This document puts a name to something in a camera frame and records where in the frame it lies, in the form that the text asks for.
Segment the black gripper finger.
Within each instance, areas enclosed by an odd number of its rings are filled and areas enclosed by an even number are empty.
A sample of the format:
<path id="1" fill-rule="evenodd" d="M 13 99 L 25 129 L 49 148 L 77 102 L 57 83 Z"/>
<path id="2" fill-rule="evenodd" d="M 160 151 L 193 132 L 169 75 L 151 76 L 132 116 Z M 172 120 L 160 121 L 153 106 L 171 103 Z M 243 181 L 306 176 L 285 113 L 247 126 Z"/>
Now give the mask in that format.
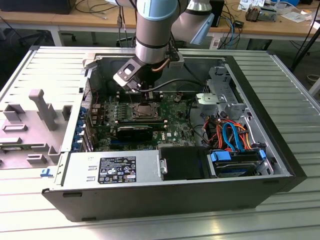
<path id="1" fill-rule="evenodd" d="M 148 92 L 142 92 L 140 91 L 140 96 L 141 96 L 141 99 L 140 99 L 140 104 L 142 106 L 146 106 L 148 105 L 149 103 L 153 102 L 154 101 L 154 94 L 152 91 L 148 91 Z"/>

